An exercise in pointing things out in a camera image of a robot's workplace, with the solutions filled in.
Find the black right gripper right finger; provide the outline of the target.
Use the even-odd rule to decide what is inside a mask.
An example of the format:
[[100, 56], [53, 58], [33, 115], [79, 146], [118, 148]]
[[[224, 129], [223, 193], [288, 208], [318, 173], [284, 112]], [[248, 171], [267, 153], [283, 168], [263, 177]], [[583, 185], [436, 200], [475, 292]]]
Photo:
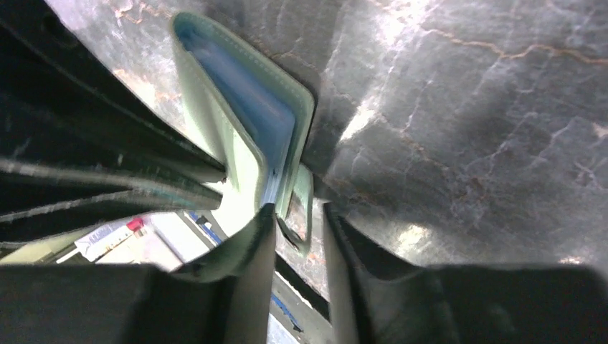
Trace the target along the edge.
[[572, 264], [418, 266], [323, 205], [338, 343], [605, 343], [607, 281]]

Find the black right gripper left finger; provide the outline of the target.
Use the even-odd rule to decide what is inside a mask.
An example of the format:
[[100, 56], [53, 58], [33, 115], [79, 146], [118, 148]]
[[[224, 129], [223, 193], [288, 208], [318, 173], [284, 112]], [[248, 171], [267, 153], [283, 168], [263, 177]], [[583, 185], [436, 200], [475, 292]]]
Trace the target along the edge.
[[3, 343], [265, 343], [275, 207], [175, 272], [146, 264], [8, 264]]

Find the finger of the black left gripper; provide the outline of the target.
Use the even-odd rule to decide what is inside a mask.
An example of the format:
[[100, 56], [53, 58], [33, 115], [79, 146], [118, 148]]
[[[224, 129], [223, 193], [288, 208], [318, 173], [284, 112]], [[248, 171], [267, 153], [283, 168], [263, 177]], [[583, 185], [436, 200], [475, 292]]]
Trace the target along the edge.
[[1, 245], [215, 210], [225, 167], [166, 124], [44, 1], [1, 3]]

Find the green card holder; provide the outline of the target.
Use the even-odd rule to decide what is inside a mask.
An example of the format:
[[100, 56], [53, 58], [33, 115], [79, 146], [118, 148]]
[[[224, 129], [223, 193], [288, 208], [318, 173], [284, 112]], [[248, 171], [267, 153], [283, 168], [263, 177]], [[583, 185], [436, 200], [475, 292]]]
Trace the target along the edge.
[[174, 59], [196, 143], [227, 174], [214, 212], [233, 234], [274, 204], [283, 236], [310, 251], [313, 175], [301, 162], [313, 119], [310, 91], [219, 22], [189, 12], [171, 19]]

